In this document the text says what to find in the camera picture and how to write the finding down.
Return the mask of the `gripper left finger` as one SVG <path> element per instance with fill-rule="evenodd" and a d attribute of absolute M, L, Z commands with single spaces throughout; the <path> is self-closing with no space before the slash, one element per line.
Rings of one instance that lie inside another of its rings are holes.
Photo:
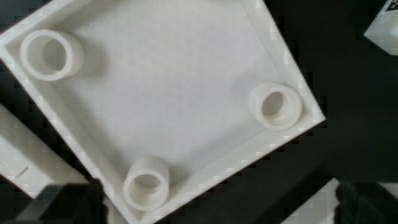
<path fill-rule="evenodd" d="M 106 224 L 97 184 L 48 185 L 23 209 L 17 224 Z"/>

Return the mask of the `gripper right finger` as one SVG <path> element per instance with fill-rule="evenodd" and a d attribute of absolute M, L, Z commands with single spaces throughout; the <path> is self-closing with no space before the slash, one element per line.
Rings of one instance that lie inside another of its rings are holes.
<path fill-rule="evenodd" d="M 341 182 L 335 224 L 398 224 L 398 199 L 378 183 Z"/>

